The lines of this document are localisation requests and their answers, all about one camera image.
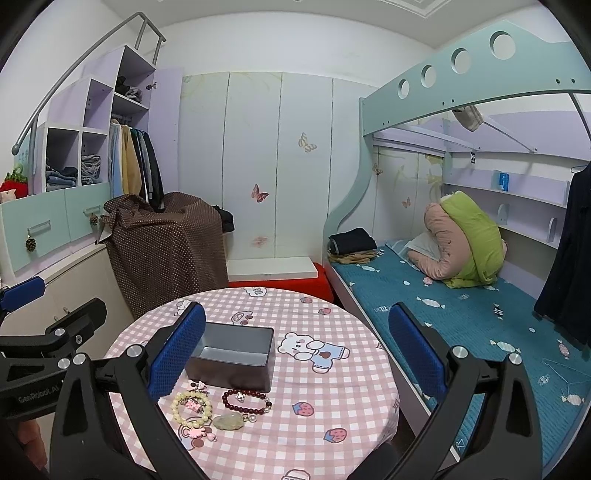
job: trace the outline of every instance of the white board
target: white board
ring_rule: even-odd
[[[425,209],[429,203],[438,203],[441,198],[442,165],[443,158],[441,157],[418,154],[417,194],[411,238],[427,231],[424,221]]]
[[[227,243],[232,260],[275,255],[280,92],[281,73],[230,74],[222,190],[236,227]],[[252,198],[255,185],[259,196]]]
[[[178,126],[181,192],[222,204],[223,131],[229,73],[183,78]]]
[[[332,83],[328,77],[283,74],[276,257],[322,261],[322,229],[329,201]]]
[[[374,147],[374,165],[378,165],[378,147]],[[378,176],[374,174],[369,181],[368,189],[365,195],[358,203],[357,207],[345,217],[339,226],[339,233],[348,232],[353,228],[364,228],[371,236],[374,235],[374,214],[375,214],[375,196]]]
[[[334,79],[329,211],[349,193],[359,170],[359,98],[377,89]]]
[[[417,194],[418,154],[380,147],[374,239],[411,238]]]

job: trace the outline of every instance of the black folded clothes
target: black folded clothes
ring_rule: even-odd
[[[233,232],[234,231],[234,216],[230,212],[228,212],[226,210],[222,210],[217,205],[214,205],[213,208],[215,208],[217,210],[217,212],[220,214],[220,217],[222,217],[222,233]]]
[[[331,235],[328,245],[329,252],[333,255],[349,255],[374,250],[377,247],[375,240],[362,228]]]

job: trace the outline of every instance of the cabinet door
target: cabinet door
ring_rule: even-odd
[[[0,208],[14,271],[70,242],[63,190],[13,200]],[[35,239],[33,252],[25,247],[28,232]]]
[[[119,334],[133,322],[131,312],[123,301],[117,283],[108,275],[107,268],[110,269],[111,264],[104,249],[47,286],[58,309],[63,313],[66,310],[71,312],[95,297],[105,302],[105,324],[79,349],[93,359],[103,358]]]
[[[111,198],[109,183],[66,189],[65,193],[68,228],[72,241],[94,233],[98,227],[90,224],[90,217],[99,216],[103,205]]]

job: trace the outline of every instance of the ceiling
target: ceiling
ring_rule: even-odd
[[[237,12],[285,11],[347,18],[437,48],[465,31],[538,0],[103,0],[122,18],[143,11],[158,27]]]

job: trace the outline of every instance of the hanging shirt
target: hanging shirt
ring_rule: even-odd
[[[123,175],[121,161],[123,157],[123,138],[121,125],[111,119],[109,128],[109,182],[111,184],[111,198],[123,195]]]

